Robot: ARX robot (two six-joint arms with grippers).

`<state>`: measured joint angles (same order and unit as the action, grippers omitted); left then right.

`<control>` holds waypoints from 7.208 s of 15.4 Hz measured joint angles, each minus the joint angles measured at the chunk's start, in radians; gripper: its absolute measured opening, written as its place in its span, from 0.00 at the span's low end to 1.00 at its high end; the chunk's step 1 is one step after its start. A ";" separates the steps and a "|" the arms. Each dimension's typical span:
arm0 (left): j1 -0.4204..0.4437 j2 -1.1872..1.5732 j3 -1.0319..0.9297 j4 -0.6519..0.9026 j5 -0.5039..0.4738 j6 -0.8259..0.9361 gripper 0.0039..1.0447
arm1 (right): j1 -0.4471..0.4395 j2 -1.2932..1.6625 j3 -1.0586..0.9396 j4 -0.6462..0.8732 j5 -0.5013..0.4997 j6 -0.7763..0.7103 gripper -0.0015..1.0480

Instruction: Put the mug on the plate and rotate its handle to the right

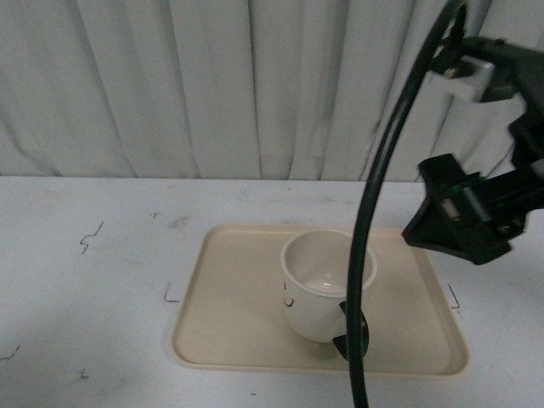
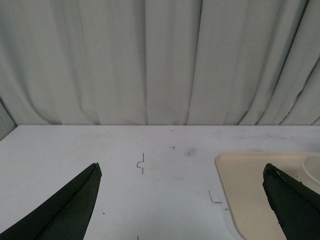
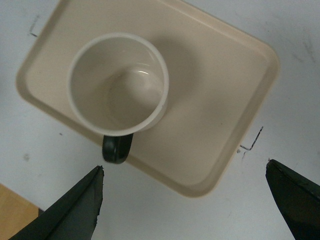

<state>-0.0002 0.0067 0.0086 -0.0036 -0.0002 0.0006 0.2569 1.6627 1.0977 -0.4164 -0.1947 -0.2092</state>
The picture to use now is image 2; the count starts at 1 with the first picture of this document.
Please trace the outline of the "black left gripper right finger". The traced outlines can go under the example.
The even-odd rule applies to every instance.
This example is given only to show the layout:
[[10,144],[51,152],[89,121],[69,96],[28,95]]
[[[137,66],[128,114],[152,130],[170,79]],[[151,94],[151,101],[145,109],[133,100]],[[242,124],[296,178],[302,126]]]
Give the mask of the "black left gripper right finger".
[[320,238],[320,195],[276,166],[263,170],[264,192],[288,240]]

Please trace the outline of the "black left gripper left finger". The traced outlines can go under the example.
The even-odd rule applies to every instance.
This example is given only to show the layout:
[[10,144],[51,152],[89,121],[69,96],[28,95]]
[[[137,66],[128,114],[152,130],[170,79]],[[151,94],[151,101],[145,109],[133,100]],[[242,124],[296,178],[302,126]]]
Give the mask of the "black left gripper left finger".
[[0,234],[2,240],[82,240],[98,197],[102,171],[93,163],[39,207]]

